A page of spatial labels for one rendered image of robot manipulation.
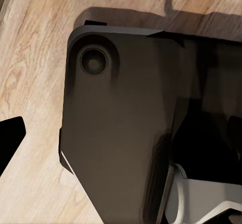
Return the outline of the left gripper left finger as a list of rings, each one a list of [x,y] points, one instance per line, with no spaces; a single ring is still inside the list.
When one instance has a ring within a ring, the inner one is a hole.
[[[26,135],[21,116],[0,122],[0,177]]]

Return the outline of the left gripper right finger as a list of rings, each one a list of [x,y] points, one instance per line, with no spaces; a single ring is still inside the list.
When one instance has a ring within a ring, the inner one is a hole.
[[[226,134],[242,157],[242,118],[230,116]]]

